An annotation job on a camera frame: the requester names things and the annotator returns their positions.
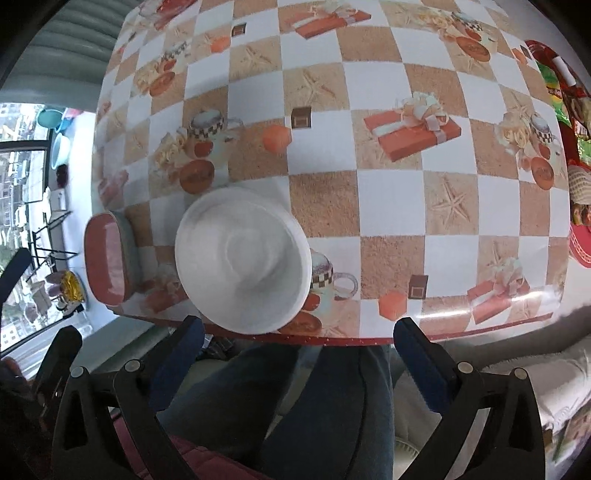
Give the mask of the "checkered patterned tablecloth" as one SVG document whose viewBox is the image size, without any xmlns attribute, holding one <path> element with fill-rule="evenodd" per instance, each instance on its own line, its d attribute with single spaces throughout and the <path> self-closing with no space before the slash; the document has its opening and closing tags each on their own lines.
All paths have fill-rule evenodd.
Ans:
<svg viewBox="0 0 591 480">
<path fill-rule="evenodd" d="M 174 237 L 228 184 L 290 211 L 314 267 L 290 343 L 433 339 L 550 319 L 569 256 L 567 165 L 543 77 L 493 1 L 195 1 L 126 17 L 99 96 L 93 206 L 142 281 L 113 311 L 197 313 Z"/>
</svg>

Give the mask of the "yellow container on floor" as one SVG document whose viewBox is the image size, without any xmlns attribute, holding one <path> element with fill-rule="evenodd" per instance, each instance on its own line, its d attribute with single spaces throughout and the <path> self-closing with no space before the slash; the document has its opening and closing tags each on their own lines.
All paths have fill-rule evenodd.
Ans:
<svg viewBox="0 0 591 480">
<path fill-rule="evenodd" d="M 68 302 L 84 303 L 86 295 L 78 277 L 71 271 L 65 271 L 60 281 L 61 293 Z"/>
</svg>

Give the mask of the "person's blue jeans legs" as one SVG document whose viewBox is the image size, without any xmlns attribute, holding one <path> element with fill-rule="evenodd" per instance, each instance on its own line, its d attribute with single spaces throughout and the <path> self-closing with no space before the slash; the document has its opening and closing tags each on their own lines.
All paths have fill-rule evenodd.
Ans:
<svg viewBox="0 0 591 480">
<path fill-rule="evenodd" d="M 276 411 L 300 347 L 242 351 L 177 396 L 164 430 L 273 479 L 390 479 L 394 407 L 388 345 L 322 347 L 304 390 Z"/>
</svg>

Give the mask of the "white fluffy cushion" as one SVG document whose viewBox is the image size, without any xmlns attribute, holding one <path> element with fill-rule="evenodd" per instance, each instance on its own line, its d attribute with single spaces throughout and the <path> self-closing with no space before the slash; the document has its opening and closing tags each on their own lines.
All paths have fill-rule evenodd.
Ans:
<svg viewBox="0 0 591 480">
<path fill-rule="evenodd" d="M 565 462 L 590 438 L 590 338 L 560 353 L 511 359 L 485 371 L 505 374 L 515 368 L 528 373 L 542 428 L 553 434 L 553 462 Z"/>
</svg>

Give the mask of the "snack tray with packets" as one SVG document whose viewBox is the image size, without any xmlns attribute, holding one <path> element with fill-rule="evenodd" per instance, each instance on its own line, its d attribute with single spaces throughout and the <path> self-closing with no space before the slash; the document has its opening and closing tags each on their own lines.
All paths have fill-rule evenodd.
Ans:
<svg viewBox="0 0 591 480">
<path fill-rule="evenodd" d="M 590 266 L 590 91 L 549 46 L 526 42 L 537 62 L 558 119 L 570 195 L 570 252 Z"/>
</svg>

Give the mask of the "teal plastic basin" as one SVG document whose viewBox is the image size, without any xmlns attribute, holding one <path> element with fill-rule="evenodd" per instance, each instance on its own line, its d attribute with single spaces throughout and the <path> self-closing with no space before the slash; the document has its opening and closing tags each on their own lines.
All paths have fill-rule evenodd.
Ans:
<svg viewBox="0 0 591 480">
<path fill-rule="evenodd" d="M 56 133 L 65 131 L 71 124 L 71 120 L 65 117 L 65 111 L 54 108 L 43 108 L 37 114 L 36 122 L 41 127 L 54 130 Z"/>
</svg>

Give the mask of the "grey corrugated cabinet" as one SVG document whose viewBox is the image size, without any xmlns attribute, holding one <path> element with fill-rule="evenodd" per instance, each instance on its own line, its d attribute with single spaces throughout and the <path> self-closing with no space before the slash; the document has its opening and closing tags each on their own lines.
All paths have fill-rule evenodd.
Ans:
<svg viewBox="0 0 591 480">
<path fill-rule="evenodd" d="M 93 112 L 125 17 L 137 1 L 6 1 L 1 32 L 1 101 Z"/>
</svg>

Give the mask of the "large white foam bowl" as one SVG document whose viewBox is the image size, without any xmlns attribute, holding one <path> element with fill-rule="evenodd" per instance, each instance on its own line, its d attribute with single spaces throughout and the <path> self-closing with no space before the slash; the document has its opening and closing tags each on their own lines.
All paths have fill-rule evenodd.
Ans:
<svg viewBox="0 0 591 480">
<path fill-rule="evenodd" d="M 311 286 L 311 249 L 297 219 L 252 189 L 217 188 L 184 213 L 175 265 L 190 301 L 214 325 L 242 335 L 283 328 Z"/>
</svg>

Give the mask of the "glass bowl of tomatoes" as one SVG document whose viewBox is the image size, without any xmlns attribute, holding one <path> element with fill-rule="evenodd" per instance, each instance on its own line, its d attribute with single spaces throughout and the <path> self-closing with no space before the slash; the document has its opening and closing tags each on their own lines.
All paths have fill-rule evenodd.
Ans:
<svg viewBox="0 0 591 480">
<path fill-rule="evenodd" d="M 195 0 L 146 0 L 139 6 L 139 16 L 156 30 L 164 28 Z"/>
</svg>

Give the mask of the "green square plate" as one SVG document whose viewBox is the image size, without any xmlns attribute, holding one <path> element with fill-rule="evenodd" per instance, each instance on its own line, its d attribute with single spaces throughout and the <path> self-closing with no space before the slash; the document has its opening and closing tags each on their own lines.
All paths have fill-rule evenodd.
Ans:
<svg viewBox="0 0 591 480">
<path fill-rule="evenodd" d="M 124 274 L 125 279 L 129 284 L 128 290 L 130 291 L 127 297 L 130 297 L 133 293 L 139 291 L 139 286 L 142 281 L 139 252 L 131 224 L 127 218 L 120 212 L 110 210 L 109 213 L 115 220 L 119 229 Z"/>
</svg>

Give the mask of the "black metal rack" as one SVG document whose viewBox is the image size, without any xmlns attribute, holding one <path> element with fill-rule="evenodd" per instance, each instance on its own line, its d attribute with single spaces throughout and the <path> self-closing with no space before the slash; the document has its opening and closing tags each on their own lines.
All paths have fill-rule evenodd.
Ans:
<svg viewBox="0 0 591 480">
<path fill-rule="evenodd" d="M 69 260 L 79 255 L 76 251 L 56 248 L 53 242 L 53 231 L 60 230 L 63 222 L 71 215 L 70 210 L 58 210 L 50 216 L 43 214 L 45 222 L 41 227 L 29 232 L 28 250 L 32 258 L 31 272 L 26 281 L 29 282 L 38 275 L 48 270 L 54 273 L 61 263 L 67 264 Z"/>
</svg>

